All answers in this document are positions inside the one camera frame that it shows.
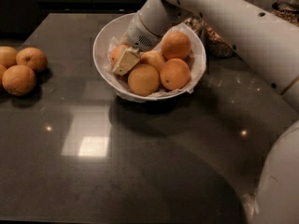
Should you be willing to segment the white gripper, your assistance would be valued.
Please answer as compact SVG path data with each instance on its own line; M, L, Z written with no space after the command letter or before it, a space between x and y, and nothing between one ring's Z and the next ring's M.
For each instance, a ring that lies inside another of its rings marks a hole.
M112 72L118 76L124 76L139 63L139 50L149 51L155 48L161 40L160 36L154 35L144 26L136 13L120 40L121 45L129 44L132 48L127 48L121 53Z

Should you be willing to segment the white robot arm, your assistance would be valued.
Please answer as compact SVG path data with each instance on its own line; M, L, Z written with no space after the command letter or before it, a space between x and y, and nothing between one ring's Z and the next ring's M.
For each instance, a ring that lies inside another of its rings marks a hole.
M122 40L146 51L189 13L200 16L228 45L299 111L299 29L244 0L148 0ZM299 224L299 122L267 155L252 224Z

